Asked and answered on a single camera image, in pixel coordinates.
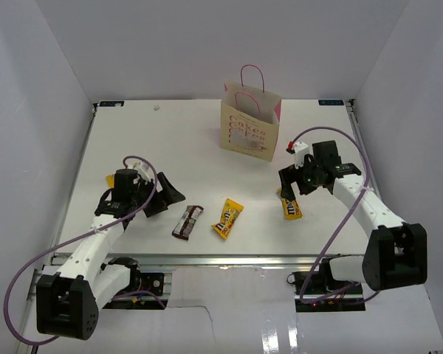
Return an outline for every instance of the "white table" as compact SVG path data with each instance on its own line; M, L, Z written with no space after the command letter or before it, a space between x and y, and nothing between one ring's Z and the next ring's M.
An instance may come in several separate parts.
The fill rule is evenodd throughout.
M284 220L275 191L278 171L293 163L285 149L302 130L329 125L353 135L345 106L320 106L317 100L284 100L278 146L272 162L219 148L219 100L125 101L122 107L99 107L75 184L60 242L89 229L98 200L108 186L105 177L122 168L127 155L139 155L187 200L159 215L137 215L114 245L115 254L160 255L312 255L317 254L346 208L327 190L298 196L303 218ZM361 170L355 147L340 134L314 131L303 139L312 144L336 140L344 162ZM226 198L244 205L227 240L211 228ZM190 240L171 236L188 204L205 208ZM367 237L351 219L329 253L361 254ZM72 253L77 245L59 250Z
M89 228L97 201L107 188L105 176L121 168L124 156L146 157L165 172L187 201L149 219L138 215L113 252L137 256L140 262L161 255L164 262L160 265L149 262L142 268L173 271L171 285L165 289L170 304L206 309L103 310L88 341L58 339L39 348L39 353L425 354L443 350L423 285L385 291L366 304L366 311L295 313L293 289L285 283L292 271L288 265L307 269L313 260L307 256L320 251L346 213L327 191L318 190L298 198L302 219L283 219L275 191L278 170L292 163L284 148L297 133L315 125L353 134L344 106L285 100L278 148L269 163L218 147L218 100L126 101L123 107L100 107L60 241ZM304 141L312 144L330 139L337 141L344 162L363 168L351 143L335 133L316 131ZM223 241L210 225L219 219L226 198L245 209ZM188 204L201 204L205 211L185 242L171 232ZM363 253L366 243L359 224L351 220L329 253ZM61 261L75 246L61 250ZM211 263L219 265L231 264L223 262L233 255L238 260L232 263L257 266L254 257L275 255L276 260L265 268L276 268L278 263L280 269L179 268L183 256L220 257L220 263ZM243 261L243 255L251 258ZM24 333L30 339L45 338L36 333L34 301ZM29 352L26 347L19 351Z

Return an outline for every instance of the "candy wrapper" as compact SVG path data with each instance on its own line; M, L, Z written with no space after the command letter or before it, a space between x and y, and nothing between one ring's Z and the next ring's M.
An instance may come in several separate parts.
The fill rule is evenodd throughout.
M244 206L227 199L224 202L223 212L221 213L220 222L212 225L213 229L225 240L233 227L238 216L243 211Z
M176 228L172 231L174 237L181 240L189 240L189 235L192 232L195 222L199 218L199 215L203 212L204 208L199 205L189 205L182 215Z
M281 188L278 189L279 198L281 198L282 207L284 208L284 218L287 220L295 220L302 218L301 208L299 208L297 201L289 201L281 197Z

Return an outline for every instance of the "cable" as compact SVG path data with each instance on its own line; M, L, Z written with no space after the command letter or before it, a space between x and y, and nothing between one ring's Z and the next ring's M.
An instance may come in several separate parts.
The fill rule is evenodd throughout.
M126 293L126 294L116 295L116 296L113 296L112 300L116 300L116 299L119 299L119 298L122 298L122 297L134 296L134 295L149 295L149 296L152 296L161 305L162 308L165 308L164 302L162 302L159 297L157 297L156 295L154 295L153 293L151 293L150 291L147 291L147 290L136 290L136 291L131 291L131 292Z
M125 167L128 167L126 165L126 160L128 159L138 159L141 162L146 163L151 170L153 171L154 174L154 186L153 189L151 190L151 193L149 193L148 199L146 199L146 201L142 204L142 206L140 206L138 209L134 210L133 212L129 213L128 215L117 219L115 221L112 221L111 223L108 223L106 225L103 225L95 230L91 230L86 232L85 234L82 234L81 236L77 236L72 238L71 240L68 240L66 242L62 242L59 245L56 245L54 247L51 247L50 249L47 249L46 251L41 252L40 254L38 254L37 256L33 257L31 260L29 260L28 262L26 262L17 272L16 274L13 276L12 280L10 281L10 284L8 285L7 291L5 292L5 296L4 296L4 301L3 301L3 316L5 319L5 323L8 327L8 330L13 334L13 336L18 339L21 343L25 343L27 345L31 345L31 346L40 346L40 345L44 345L44 344L48 344L51 341L56 340L58 337L54 336L51 337L49 339L46 339L44 341L30 341L29 339L24 338L16 329L15 327L13 327L13 323L11 322L10 319L10 311L9 311L9 304L10 304L10 295L11 292L13 290L13 286L15 286L16 281L18 280L18 278L23 274L24 271L26 271L26 269L31 266L34 262L36 262L37 260L39 260L40 258L44 257L46 254L49 254L51 252L56 251L57 249L60 249L64 246L70 245L71 243L77 242L79 240L82 240L88 236L92 236L94 234L96 234L99 231L102 231L104 229L108 229L112 226L115 226L119 223L122 223L125 220L128 220L130 218L133 218L138 212L140 212L141 210L143 210L144 208L146 208L149 204L149 201L153 198L154 193L156 192L156 188L157 188L157 172L156 169L154 169L154 166L147 161L146 159L139 157L139 156L127 156L123 159L123 164L125 165Z
M357 300L355 302L345 303L344 305L362 305L362 304L365 304L369 300L372 300L374 297L379 295L379 293L380 293L380 291L375 291L374 294L372 294L370 297L366 297L365 299Z
M306 290L308 284L310 283L310 279L312 278L312 275L314 274L315 269L320 264L320 261L325 256L326 252L328 251L328 249L332 245L334 239L337 238L337 236L340 233L341 229L346 225L346 222L353 215L354 211L356 210L357 206L359 205L359 203L361 201L361 198L363 198L363 196L364 196L364 194L366 192L366 187L368 186L369 180L371 179L371 168L369 167L369 163L368 163L368 160L367 160L367 158L366 158L366 156L364 154L363 149L358 145L358 143L351 136L349 136L347 133L345 133L344 131L342 131L340 129L333 128L333 127L326 127L326 126L318 126L318 127L309 128L309 129L306 129L305 131L301 132L300 134L298 134L292 142L295 143L304 134L306 134L306 133L308 133L310 131L317 131L317 130L335 131L335 132L340 133L341 135L345 136L350 142L353 143L353 145L356 147L356 149L360 153L361 158L363 159L364 167L365 167L365 179L364 179L364 183L363 183L363 187L364 187L363 190L360 191L360 194L357 196L356 201L354 201L353 205L351 206L350 210L348 211L348 213L346 214L344 219L341 220L341 222L338 225L338 227L333 231L332 236L329 238L328 241L326 241L325 246L322 248L322 250L318 254L317 259L313 262L313 265L310 268L310 271L309 271L309 273L306 276L306 279L303 281L303 284L302 284L302 287L301 287L300 296L299 296L299 299L300 299L300 301L303 304L313 304L314 302L318 302L318 301L321 301L321 300L324 300L324 299L328 299L331 295L336 295L336 294L344 293L347 290L349 290L349 289L353 288L354 286L358 285L358 283L352 282L351 284L349 284L347 286L344 286L344 287L342 287L340 289L337 289L335 291L332 291L331 293L328 293L327 295L319 296L317 299L304 299L303 298L303 295L305 294L305 290ZM368 301L370 299L373 299L373 297L368 298L368 299L363 300L363 301L366 302L366 301Z
M151 286L150 286L149 288L147 288L145 291L151 291ZM138 299L141 299L141 298L143 297L143 295L144 295L144 294L142 294L142 295L140 295L140 296L137 296L137 298L138 298Z

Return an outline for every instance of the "white tabletop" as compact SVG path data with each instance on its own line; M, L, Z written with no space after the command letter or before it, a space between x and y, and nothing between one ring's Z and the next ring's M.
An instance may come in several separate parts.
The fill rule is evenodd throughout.
M123 107L99 107L76 181L60 242L89 229L105 177L122 168L127 155L139 155L162 171L186 201L151 218L143 213L130 222L115 243L118 254L292 255L317 254L346 208L328 191L298 196L303 218L284 220L275 191L278 171L293 163L285 148L302 130L328 125L353 135L345 106L319 106L317 100L284 100L277 149L272 162L219 148L219 100L125 101ZM355 147L331 131L308 133L308 144L336 140L343 162L363 165ZM244 205L227 240L212 230L226 198ZM185 207L205 208L189 241L171 235ZM367 237L349 221L329 253L359 254ZM70 253L69 245L59 253Z

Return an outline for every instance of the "brown candy wrapper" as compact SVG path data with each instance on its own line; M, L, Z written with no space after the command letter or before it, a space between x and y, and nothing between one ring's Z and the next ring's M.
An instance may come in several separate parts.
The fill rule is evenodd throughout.
M193 226L197 221L200 213L203 212L204 208L199 205L189 205L182 215L176 228L172 231L174 237L180 238L181 240L189 240L189 234L192 232Z

